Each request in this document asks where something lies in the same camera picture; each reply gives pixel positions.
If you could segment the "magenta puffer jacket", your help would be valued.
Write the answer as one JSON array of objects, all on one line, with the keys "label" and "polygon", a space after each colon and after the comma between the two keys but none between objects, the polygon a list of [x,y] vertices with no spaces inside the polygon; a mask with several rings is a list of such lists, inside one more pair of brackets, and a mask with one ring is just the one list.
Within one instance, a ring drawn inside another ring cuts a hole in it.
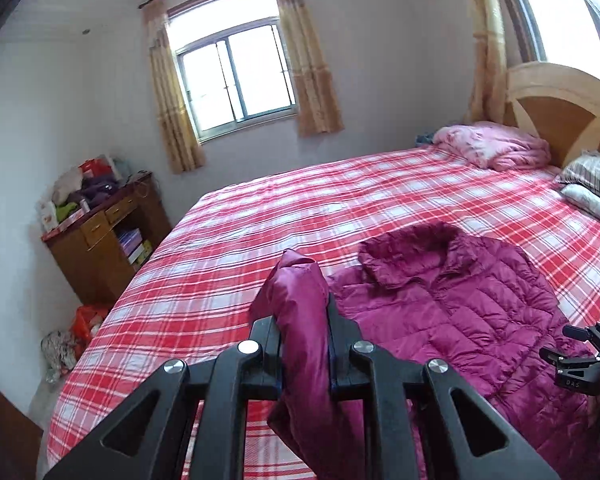
[{"label": "magenta puffer jacket", "polygon": [[521,248],[443,222],[366,240],[355,266],[329,276],[287,250],[250,306],[283,339],[285,387],[268,426],[318,478],[364,474],[362,405],[328,393],[329,304],[398,359],[445,360],[562,478],[600,479],[595,410],[557,387],[539,355],[588,354],[564,335],[550,284]]}]

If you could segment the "grey floral pillow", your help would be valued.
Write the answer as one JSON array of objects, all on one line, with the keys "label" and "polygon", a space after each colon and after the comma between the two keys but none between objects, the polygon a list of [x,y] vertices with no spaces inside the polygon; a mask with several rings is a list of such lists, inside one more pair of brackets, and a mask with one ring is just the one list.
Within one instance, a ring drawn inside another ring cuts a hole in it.
[{"label": "grey floral pillow", "polygon": [[600,220],[600,196],[575,183],[565,185],[559,193],[571,205]]}]

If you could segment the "patterned bag on floor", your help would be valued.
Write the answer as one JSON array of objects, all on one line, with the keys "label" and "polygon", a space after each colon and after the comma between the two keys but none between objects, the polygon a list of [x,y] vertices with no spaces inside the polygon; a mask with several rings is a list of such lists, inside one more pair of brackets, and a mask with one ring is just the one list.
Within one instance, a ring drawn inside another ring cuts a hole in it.
[{"label": "patterned bag on floor", "polygon": [[68,330],[53,330],[41,340],[47,364],[46,382],[56,384],[76,366],[76,338]]}]

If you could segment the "orange plastic bag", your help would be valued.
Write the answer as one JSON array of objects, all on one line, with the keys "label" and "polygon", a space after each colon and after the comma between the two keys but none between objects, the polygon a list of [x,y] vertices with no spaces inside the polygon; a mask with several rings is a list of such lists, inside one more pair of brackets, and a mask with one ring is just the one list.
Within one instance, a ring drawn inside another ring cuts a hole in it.
[{"label": "orange plastic bag", "polygon": [[74,338],[86,347],[93,339],[92,329],[102,324],[110,307],[103,304],[87,304],[76,309],[70,330]]}]

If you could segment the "red plaid bed sheet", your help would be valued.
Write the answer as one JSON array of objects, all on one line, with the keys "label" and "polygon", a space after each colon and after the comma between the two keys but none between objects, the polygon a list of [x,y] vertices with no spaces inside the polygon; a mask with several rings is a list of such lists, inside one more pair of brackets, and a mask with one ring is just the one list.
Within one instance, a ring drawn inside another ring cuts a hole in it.
[{"label": "red plaid bed sheet", "polygon": [[247,310],[287,248],[325,274],[363,240],[441,220],[521,247],[562,313],[600,318],[600,222],[564,202],[555,170],[482,170],[437,148],[368,155],[222,188],[190,208],[140,268],[62,387],[56,463],[161,363],[211,359],[248,333]]}]

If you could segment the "striped pillow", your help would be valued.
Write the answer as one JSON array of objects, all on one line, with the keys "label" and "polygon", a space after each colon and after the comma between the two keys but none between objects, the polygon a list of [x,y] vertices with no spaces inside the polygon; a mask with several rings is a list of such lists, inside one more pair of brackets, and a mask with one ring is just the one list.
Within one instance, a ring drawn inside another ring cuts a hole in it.
[{"label": "striped pillow", "polygon": [[582,185],[600,196],[600,152],[584,152],[565,166],[554,182]]}]

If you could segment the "books in desk shelf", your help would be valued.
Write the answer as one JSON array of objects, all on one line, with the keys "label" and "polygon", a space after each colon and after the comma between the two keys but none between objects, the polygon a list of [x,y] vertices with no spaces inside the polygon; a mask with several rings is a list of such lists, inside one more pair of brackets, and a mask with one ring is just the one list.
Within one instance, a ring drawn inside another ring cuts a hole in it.
[{"label": "books in desk shelf", "polygon": [[143,237],[139,229],[124,231],[118,235],[118,242],[129,264],[141,266],[152,253],[149,240]]}]

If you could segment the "brown wooden desk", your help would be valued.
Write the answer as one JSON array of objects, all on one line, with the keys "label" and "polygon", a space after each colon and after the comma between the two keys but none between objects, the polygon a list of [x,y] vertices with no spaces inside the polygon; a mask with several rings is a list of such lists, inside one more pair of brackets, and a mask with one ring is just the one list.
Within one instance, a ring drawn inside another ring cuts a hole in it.
[{"label": "brown wooden desk", "polygon": [[43,243],[81,304],[111,306],[148,260],[124,251],[123,234],[140,234],[153,252],[171,230],[154,176],[145,172]]}]

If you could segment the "pink folded quilt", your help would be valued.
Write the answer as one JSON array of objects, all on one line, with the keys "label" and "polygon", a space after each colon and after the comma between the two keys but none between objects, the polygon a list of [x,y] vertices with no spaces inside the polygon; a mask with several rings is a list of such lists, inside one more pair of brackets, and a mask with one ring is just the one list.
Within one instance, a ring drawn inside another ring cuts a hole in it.
[{"label": "pink folded quilt", "polygon": [[480,169],[538,169],[550,163],[550,146],[545,140],[495,122],[443,127],[432,142]]}]

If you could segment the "wooden bed headboard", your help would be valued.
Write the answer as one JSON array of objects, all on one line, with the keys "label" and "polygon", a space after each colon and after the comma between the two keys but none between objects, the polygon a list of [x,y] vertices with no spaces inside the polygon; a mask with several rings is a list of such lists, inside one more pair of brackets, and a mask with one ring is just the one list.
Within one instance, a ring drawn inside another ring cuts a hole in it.
[{"label": "wooden bed headboard", "polygon": [[544,139],[550,163],[564,168],[584,152],[600,152],[600,80],[549,62],[512,67],[504,122]]}]

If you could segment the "beige curtain near headboard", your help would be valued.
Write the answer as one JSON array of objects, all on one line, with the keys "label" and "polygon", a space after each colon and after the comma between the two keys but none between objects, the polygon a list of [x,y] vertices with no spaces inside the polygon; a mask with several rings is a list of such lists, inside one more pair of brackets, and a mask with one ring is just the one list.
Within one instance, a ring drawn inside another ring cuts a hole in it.
[{"label": "beige curtain near headboard", "polygon": [[474,85],[466,122],[500,122],[507,90],[506,40],[500,0],[470,0],[474,23]]}]

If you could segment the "right beige curtain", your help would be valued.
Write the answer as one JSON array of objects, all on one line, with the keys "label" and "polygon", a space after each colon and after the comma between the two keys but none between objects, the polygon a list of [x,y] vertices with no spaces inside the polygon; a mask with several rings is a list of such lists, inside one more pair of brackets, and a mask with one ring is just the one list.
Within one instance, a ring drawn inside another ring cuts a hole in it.
[{"label": "right beige curtain", "polygon": [[280,26],[296,92],[298,129],[302,136],[343,129],[332,73],[325,62],[304,0],[276,0]]}]

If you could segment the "left beige curtain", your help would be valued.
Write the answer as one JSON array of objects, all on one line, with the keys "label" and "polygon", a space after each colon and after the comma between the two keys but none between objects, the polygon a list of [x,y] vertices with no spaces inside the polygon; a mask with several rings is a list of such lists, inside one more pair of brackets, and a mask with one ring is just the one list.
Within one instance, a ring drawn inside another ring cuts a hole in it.
[{"label": "left beige curtain", "polygon": [[142,9],[149,73],[154,88],[156,116],[174,174],[185,174],[206,163],[204,151],[183,94],[181,77],[168,33],[169,17],[162,0]]}]

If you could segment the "window behind headboard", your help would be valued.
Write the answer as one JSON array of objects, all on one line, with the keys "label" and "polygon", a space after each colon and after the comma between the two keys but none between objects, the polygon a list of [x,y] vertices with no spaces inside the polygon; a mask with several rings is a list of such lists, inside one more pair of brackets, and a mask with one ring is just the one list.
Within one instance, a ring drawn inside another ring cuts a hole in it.
[{"label": "window behind headboard", "polygon": [[600,0],[505,0],[522,57],[600,80]]}]

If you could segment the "side window with aluminium frame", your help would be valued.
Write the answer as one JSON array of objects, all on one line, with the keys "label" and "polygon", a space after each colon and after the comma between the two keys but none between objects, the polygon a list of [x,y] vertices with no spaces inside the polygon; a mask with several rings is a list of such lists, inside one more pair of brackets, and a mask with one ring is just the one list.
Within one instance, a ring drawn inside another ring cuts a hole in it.
[{"label": "side window with aluminium frame", "polygon": [[201,140],[296,111],[276,0],[195,3],[169,37]]}]

